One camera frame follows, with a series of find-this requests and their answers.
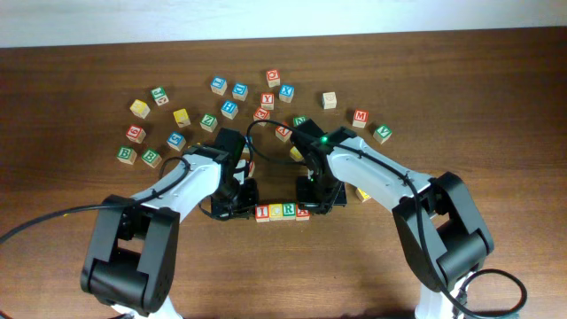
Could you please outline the red letter A block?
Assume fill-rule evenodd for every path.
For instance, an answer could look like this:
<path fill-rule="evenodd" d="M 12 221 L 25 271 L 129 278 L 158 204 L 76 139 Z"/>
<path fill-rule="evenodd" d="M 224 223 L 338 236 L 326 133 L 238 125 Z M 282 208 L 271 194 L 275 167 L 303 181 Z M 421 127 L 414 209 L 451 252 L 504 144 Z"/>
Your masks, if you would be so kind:
<path fill-rule="evenodd" d="M 307 221 L 310 219 L 310 212 L 304 209 L 298 209 L 296 212 L 295 219 L 297 221 Z"/>

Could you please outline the red letter I block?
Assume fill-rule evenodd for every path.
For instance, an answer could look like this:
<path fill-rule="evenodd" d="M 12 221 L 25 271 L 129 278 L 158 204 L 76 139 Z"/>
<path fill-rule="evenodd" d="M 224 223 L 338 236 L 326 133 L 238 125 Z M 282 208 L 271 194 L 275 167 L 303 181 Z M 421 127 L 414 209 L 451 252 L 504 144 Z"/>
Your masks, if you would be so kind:
<path fill-rule="evenodd" d="M 254 217 L 256 222 L 269 222 L 269 205 L 258 205 L 255 207 Z"/>

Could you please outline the green letter R block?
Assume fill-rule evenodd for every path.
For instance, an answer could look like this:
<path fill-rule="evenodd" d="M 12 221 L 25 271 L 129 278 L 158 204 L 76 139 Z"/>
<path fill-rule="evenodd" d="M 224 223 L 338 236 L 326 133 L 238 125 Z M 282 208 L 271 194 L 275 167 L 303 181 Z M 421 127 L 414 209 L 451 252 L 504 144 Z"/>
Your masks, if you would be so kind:
<path fill-rule="evenodd" d="M 283 208 L 283 219 L 284 220 L 295 220 L 297 207 L 295 203 L 282 203 Z"/>

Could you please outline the yellow letter C block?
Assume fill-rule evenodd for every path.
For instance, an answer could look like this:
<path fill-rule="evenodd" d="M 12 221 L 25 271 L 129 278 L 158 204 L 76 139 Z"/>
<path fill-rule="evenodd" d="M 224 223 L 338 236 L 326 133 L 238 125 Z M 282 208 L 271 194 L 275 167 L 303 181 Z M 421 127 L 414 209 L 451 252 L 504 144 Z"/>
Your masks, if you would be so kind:
<path fill-rule="evenodd" d="M 270 204 L 268 209 L 270 221 L 280 221 L 283 219 L 283 205 L 281 203 Z"/>

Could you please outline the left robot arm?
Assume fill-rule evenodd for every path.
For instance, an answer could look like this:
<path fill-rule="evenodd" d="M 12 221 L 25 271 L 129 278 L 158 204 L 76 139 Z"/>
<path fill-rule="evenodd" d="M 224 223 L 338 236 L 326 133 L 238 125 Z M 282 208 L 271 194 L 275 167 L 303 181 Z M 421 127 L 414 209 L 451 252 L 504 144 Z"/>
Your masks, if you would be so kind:
<path fill-rule="evenodd" d="M 246 139 L 223 128 L 212 144 L 194 145 L 178 165 L 130 198 L 107 197 L 81 272 L 84 292 L 125 318 L 177 318 L 169 292 L 179 228 L 205 198 L 217 221 L 247 218 L 259 200 L 257 184 L 238 162 Z"/>

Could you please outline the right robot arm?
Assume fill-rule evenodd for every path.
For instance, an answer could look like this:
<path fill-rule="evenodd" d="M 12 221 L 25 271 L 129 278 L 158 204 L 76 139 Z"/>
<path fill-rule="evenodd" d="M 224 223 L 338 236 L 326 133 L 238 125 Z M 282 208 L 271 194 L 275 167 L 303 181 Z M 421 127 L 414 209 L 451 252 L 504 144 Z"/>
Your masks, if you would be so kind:
<path fill-rule="evenodd" d="M 462 179 L 418 173 L 373 150 L 352 130 L 323 132 L 307 120 L 291 141 L 309 170 L 297 181 L 301 208 L 327 214 L 345 204 L 349 183 L 392 213 L 406 262 L 421 283 L 417 318 L 464 318 L 467 284 L 493 251 L 493 238 Z"/>

